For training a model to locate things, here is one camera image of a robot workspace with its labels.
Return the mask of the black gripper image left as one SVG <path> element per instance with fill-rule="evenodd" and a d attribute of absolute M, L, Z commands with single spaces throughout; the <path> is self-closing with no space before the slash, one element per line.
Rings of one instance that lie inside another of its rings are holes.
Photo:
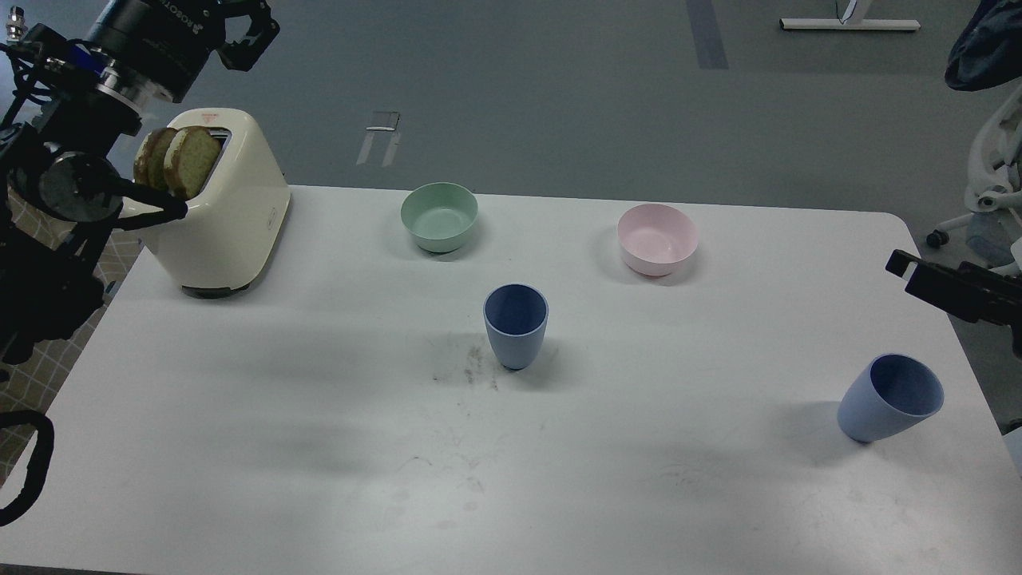
<path fill-rule="evenodd" d="M 248 18 L 240 38 L 225 42 L 225 19 Z M 225 69 L 249 71 L 279 33 L 267 1 L 112 1 L 86 41 L 180 103 L 215 50 Z"/>

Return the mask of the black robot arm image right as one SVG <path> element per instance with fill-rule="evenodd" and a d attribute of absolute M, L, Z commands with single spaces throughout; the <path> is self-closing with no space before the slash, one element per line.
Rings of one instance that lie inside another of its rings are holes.
<path fill-rule="evenodd" d="M 970 262 L 950 268 L 919 261 L 905 280 L 905 292 L 965 323 L 1007 327 L 1012 353 L 1021 356 L 1019 278 Z"/>

